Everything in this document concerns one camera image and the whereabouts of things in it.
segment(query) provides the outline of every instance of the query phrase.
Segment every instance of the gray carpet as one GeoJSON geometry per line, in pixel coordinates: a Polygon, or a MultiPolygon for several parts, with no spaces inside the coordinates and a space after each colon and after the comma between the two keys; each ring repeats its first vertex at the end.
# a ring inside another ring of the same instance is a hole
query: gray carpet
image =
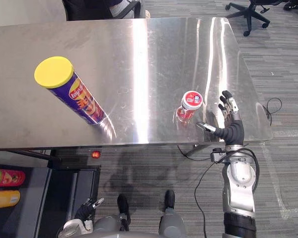
{"type": "MultiPolygon", "coordinates": [[[[146,0],[151,17],[225,16],[228,1],[222,0],[146,0]]],[[[248,1],[236,1],[247,5],[248,1]]],[[[257,237],[298,238],[298,9],[286,12],[284,3],[271,6],[264,14],[271,20],[268,28],[253,20],[253,31],[242,33],[247,24],[243,17],[230,19],[244,59],[262,104],[272,97],[283,101],[282,109],[273,114],[274,139],[264,145],[249,145],[257,155],[261,177],[255,193],[257,237]]],[[[207,158],[212,147],[195,155],[207,158]]],[[[166,189],[176,193],[176,210],[183,217],[188,237],[202,237],[202,214],[193,192],[209,161],[195,162],[182,157],[176,146],[102,148],[102,156],[90,157],[92,149],[65,150],[63,156],[80,155],[68,165],[87,163],[102,165],[99,196],[105,203],[97,218],[118,212],[120,192],[130,200],[133,231],[157,233],[163,214],[166,189]]],[[[209,238],[219,238],[224,230],[222,212],[222,166],[214,165],[198,189],[198,200],[207,217],[209,238]]]]}

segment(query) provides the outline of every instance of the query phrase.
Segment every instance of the stainless steel table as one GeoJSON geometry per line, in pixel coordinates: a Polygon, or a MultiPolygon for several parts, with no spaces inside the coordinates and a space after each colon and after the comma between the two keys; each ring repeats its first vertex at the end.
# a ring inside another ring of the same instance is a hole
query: stainless steel table
{"type": "Polygon", "coordinates": [[[217,107],[233,93],[245,141],[272,138],[225,18],[98,20],[0,27],[0,149],[216,141],[195,126],[224,126],[217,107]],[[108,114],[89,125],[34,81],[50,56],[69,58],[108,114]],[[187,125],[175,110],[188,90],[204,105],[187,125]]]}

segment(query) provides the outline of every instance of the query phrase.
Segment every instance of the red lid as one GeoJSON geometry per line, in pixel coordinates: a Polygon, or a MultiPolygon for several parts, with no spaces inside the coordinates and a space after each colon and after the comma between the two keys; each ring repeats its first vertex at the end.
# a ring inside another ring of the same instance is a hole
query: red lid
{"type": "Polygon", "coordinates": [[[182,106],[187,110],[197,110],[202,105],[202,95],[196,91],[188,91],[183,95],[182,106]]]}

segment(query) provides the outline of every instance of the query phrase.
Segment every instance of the purple can label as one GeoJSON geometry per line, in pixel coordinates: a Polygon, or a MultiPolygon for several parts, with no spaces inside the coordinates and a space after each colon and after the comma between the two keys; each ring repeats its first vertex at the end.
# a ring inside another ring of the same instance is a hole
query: purple can label
{"type": "Polygon", "coordinates": [[[49,90],[87,123],[98,124],[103,120],[104,111],[75,72],[66,84],[49,90]]]}

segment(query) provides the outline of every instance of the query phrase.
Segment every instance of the black chair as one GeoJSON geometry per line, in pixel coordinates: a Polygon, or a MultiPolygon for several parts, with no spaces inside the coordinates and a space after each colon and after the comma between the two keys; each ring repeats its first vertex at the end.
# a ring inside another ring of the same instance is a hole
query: black chair
{"type": "MultiPolygon", "coordinates": [[[[255,17],[255,18],[263,21],[264,22],[264,24],[262,25],[263,28],[268,27],[268,25],[270,23],[270,21],[268,19],[266,19],[262,15],[255,12],[256,6],[259,6],[259,5],[262,7],[264,5],[276,6],[283,1],[285,1],[285,0],[250,0],[249,7],[241,6],[241,5],[234,4],[234,3],[230,2],[228,5],[225,6],[225,10],[229,10],[230,7],[232,6],[239,11],[226,16],[226,18],[232,18],[232,17],[236,17],[236,16],[244,16],[247,19],[247,27],[248,27],[248,31],[244,31],[244,36],[248,36],[250,31],[252,30],[252,17],[255,17]]],[[[260,13],[265,13],[268,10],[269,10],[269,8],[263,7],[263,10],[260,13]]]]}
{"type": "Polygon", "coordinates": [[[113,17],[106,0],[63,0],[67,21],[122,19],[131,10],[135,18],[140,17],[140,2],[132,1],[117,16],[113,17]]]}

